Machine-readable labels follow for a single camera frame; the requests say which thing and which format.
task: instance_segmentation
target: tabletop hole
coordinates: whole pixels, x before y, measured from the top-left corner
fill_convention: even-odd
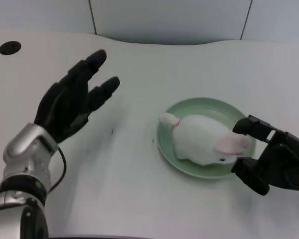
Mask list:
[[[21,44],[18,41],[8,41],[0,46],[2,55],[12,55],[21,49]]]

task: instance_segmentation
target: bunny tail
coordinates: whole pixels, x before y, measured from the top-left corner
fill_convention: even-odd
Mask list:
[[[172,125],[176,125],[179,123],[179,118],[173,116],[170,113],[162,113],[158,117],[161,123],[171,123]]]

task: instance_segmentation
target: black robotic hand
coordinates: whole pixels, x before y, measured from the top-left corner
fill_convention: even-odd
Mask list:
[[[268,139],[271,131],[275,133]],[[242,157],[234,164],[231,171],[247,186],[261,195],[269,185],[299,191],[299,138],[254,116],[239,120],[233,132],[268,144],[258,160]]]
[[[88,81],[106,60],[99,50],[72,67],[59,82],[43,96],[34,123],[47,130],[57,143],[74,135],[88,121],[91,112],[101,107],[120,85],[112,77],[89,92]]]

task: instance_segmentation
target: plate rim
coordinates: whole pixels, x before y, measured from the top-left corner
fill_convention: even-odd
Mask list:
[[[195,99],[207,99],[207,100],[213,100],[213,101],[219,101],[221,103],[225,103],[231,107],[233,107],[234,109],[236,109],[237,111],[239,111],[239,113],[241,113],[244,117],[245,114],[242,113],[239,109],[237,109],[236,107],[234,107],[233,105],[227,103],[227,102],[224,102],[224,101],[221,101],[221,100],[218,100],[218,99],[215,99],[215,98],[210,98],[210,97],[194,97],[194,98],[188,98],[188,99],[185,99],[185,100],[182,100],[182,101],[179,101],[175,104],[173,104],[172,106],[170,106],[168,109],[166,109],[164,112],[167,112],[168,110],[170,110],[171,108],[173,108],[175,105],[181,103],[181,102],[184,102],[184,101],[188,101],[188,100],[195,100]],[[156,126],[156,141],[157,141],[157,145],[158,145],[158,148],[159,148],[159,152],[160,154],[163,155],[163,157],[165,158],[165,160],[167,162],[169,162],[174,168],[176,168],[177,170],[187,174],[187,175],[190,175],[190,176],[193,176],[193,177],[196,177],[196,178],[203,178],[203,179],[221,179],[221,178],[227,178],[227,177],[232,177],[235,175],[235,173],[228,173],[228,174],[225,174],[225,175],[222,175],[222,176],[202,176],[202,175],[197,175],[197,174],[193,174],[193,173],[190,173],[186,170],[183,170],[182,168],[179,168],[178,166],[176,166],[172,161],[169,160],[169,158],[164,154],[160,144],[158,143],[158,128],[159,128],[159,124],[160,122],[158,121],[158,124]]]

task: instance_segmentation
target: panel seam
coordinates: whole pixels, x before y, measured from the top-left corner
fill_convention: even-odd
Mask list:
[[[91,0],[88,0],[88,1],[89,1],[89,7],[90,7],[90,11],[91,11],[92,22],[93,22],[94,34],[97,35],[97,33],[96,33],[96,27],[95,27],[95,21],[94,21],[94,16],[93,16],[93,11],[92,11]]]
[[[242,40],[242,38],[243,38],[245,27],[246,27],[246,23],[247,23],[247,20],[248,20],[248,17],[249,17],[249,12],[250,12],[250,8],[251,8],[252,4],[253,4],[253,0],[250,0],[250,5],[249,5],[249,8],[248,8],[248,12],[247,12],[245,24],[244,24],[244,27],[243,27],[243,31],[241,32],[240,40]]]

